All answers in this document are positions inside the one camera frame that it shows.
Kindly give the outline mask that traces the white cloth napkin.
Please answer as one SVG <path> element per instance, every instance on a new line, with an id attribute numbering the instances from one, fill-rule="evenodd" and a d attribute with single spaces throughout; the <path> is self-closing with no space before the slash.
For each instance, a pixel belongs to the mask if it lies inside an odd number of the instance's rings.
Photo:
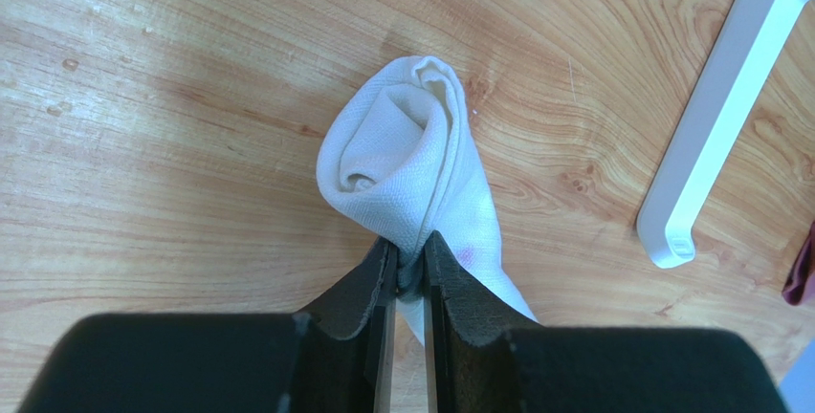
<path id="1" fill-rule="evenodd" d="M 433 232 L 482 285 L 530 314 L 502 267 L 495 203 L 464 88 L 441 59 L 400 57 L 367 81 L 325 136 L 316 177 L 334 209 L 399 249 L 397 308 L 417 337 L 424 334 L 419 256 Z"/>

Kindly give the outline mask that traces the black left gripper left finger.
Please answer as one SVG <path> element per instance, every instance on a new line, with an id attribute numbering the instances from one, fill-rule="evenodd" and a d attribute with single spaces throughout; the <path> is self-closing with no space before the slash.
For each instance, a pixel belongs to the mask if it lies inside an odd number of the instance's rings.
<path id="1" fill-rule="evenodd" d="M 300 310 L 101 314 L 58 342 L 23 412 L 386 412 L 398 250 Z"/>

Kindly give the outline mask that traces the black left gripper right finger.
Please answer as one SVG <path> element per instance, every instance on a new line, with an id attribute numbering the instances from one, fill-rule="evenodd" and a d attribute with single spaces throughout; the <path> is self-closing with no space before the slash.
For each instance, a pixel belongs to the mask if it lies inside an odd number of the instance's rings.
<path id="1" fill-rule="evenodd" d="M 545 327 L 489 291 L 434 232 L 422 253 L 433 412 L 783 412 L 739 335 Z"/>

